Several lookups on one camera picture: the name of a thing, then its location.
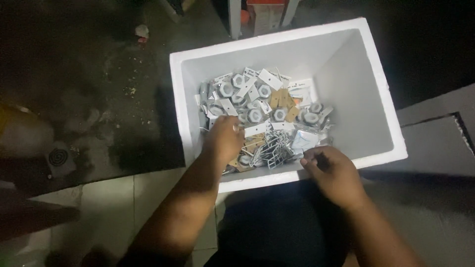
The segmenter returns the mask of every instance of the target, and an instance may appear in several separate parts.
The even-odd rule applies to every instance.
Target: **person's right hand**
[[[316,158],[321,153],[330,163],[325,172],[317,167]],[[300,163],[313,176],[322,193],[340,208],[351,211],[368,201],[355,165],[338,149],[331,146],[309,149]]]

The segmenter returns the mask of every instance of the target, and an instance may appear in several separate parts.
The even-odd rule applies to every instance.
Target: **white styrofoam box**
[[[312,99],[332,105],[334,146],[357,168],[407,157],[386,77],[366,19],[295,29],[170,55],[178,127],[186,165],[201,151],[194,96],[202,81],[249,67],[277,67],[293,81],[311,78]],[[299,179],[297,161],[273,170],[225,175],[219,192]]]

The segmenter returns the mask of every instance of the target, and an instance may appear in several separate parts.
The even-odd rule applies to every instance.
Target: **dark clothing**
[[[252,189],[258,196],[226,207],[218,225],[216,266],[336,267],[348,252],[343,214],[311,181]],[[239,198],[235,192],[229,198]],[[184,260],[129,252],[119,266],[183,266]]]

